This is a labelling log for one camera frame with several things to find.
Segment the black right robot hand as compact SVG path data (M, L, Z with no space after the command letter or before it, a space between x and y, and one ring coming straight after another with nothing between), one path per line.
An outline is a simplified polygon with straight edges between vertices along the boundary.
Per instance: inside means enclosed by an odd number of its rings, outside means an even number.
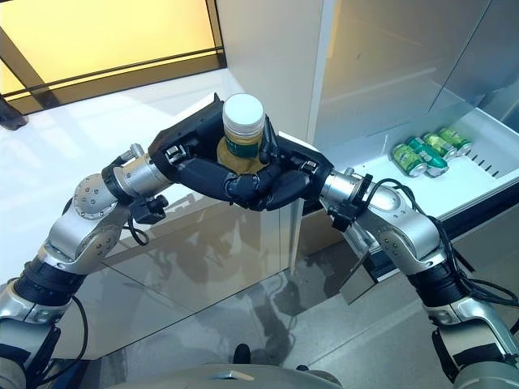
M315 149L275 134L269 118L259 146L256 173L233 175L224 189L229 200L253 211L272 211L296 199L318 196L332 164Z

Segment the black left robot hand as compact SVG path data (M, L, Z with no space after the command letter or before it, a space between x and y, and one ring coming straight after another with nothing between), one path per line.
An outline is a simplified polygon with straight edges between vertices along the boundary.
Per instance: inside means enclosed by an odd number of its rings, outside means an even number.
M217 145L224 136L223 105L213 94L201 109L160 131L148 155L173 183L212 199L247 203L265 193L270 182L265 172L239 174L217 162Z

